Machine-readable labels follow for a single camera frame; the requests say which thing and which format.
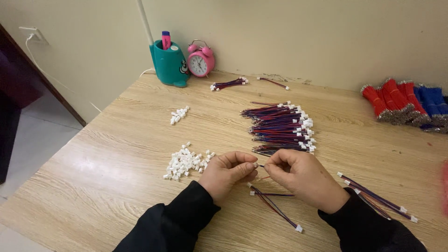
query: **black jacket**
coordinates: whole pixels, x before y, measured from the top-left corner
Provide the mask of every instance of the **black jacket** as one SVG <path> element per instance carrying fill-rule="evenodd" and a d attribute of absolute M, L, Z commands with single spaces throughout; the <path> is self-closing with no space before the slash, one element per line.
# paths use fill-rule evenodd
<path fill-rule="evenodd" d="M 378 215 L 351 188 L 345 190 L 351 197 L 339 211 L 326 214 L 318 210 L 336 229 L 343 252 L 426 252 L 403 224 Z M 193 251 L 198 233 L 220 209 L 208 192 L 192 181 L 170 204 L 149 208 L 114 252 Z M 173 237 L 177 242 L 167 242 Z"/>

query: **white wall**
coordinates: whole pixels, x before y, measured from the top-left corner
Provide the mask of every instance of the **white wall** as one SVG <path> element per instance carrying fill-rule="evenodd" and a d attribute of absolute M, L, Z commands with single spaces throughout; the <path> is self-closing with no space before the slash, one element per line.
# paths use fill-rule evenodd
<path fill-rule="evenodd" d="M 445 0 L 143 3 L 155 39 L 168 30 L 184 52 L 203 39 L 221 71 L 350 90 L 387 76 L 448 88 Z M 134 0 L 2 0 L 0 23 L 22 48 L 18 26 L 38 27 L 50 43 L 31 46 L 39 65 L 100 109 L 152 66 Z M 97 114 L 54 85 L 86 121 Z"/>

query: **human hand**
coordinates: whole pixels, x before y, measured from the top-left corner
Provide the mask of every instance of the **human hand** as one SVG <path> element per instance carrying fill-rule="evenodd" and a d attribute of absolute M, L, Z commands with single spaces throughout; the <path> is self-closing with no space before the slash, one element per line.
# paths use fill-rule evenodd
<path fill-rule="evenodd" d="M 264 165 L 269 176 L 310 206 L 335 213 L 350 195 L 333 179 L 314 155 L 278 150 Z"/>
<path fill-rule="evenodd" d="M 215 205 L 220 205 L 232 186 L 252 181 L 258 174 L 254 164 L 257 157 L 244 152 L 228 152 L 213 157 L 198 183 L 210 194 Z"/>

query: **wood grain surface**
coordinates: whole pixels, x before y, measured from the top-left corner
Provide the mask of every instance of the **wood grain surface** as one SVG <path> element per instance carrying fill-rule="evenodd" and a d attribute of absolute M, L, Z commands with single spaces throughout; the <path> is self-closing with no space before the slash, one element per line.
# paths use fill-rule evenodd
<path fill-rule="evenodd" d="M 235 78 L 221 73 L 210 79 L 192 77 L 188 88 L 180 89 L 143 75 L 0 207 L 0 222 L 57 252 L 111 251 L 148 207 L 168 204 L 199 178 L 193 171 L 180 182 L 162 179 L 171 153 L 188 141 L 195 152 L 250 152 L 250 120 L 239 112 L 259 107 L 250 101 L 290 100 L 313 118 L 315 154 L 339 183 L 337 171 L 405 206 L 418 224 L 391 215 L 429 251 L 446 251 L 440 170 L 448 136 L 377 123 L 358 92 L 296 83 L 288 83 L 291 90 L 286 91 L 255 78 L 246 86 L 210 91 L 212 82 Z M 191 110 L 186 117 L 169 125 L 170 112 L 187 105 Z M 259 156 L 259 163 L 265 160 Z M 260 177 L 266 176 L 259 170 Z M 254 185 L 264 192 L 285 191 L 271 179 Z M 295 198 L 275 202 L 303 227 L 303 234 L 239 185 L 200 233 L 195 250 L 340 250 L 336 232 L 316 209 Z"/>

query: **wall socket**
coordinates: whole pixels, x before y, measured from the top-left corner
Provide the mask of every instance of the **wall socket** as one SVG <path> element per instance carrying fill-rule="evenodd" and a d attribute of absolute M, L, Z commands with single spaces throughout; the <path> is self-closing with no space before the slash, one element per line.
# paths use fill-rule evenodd
<path fill-rule="evenodd" d="M 25 39 L 29 38 L 31 34 L 34 33 L 33 38 L 30 39 L 30 42 L 39 43 L 39 44 L 48 44 L 47 40 L 43 37 L 42 33 L 36 27 L 19 27 L 20 31 L 25 36 Z"/>

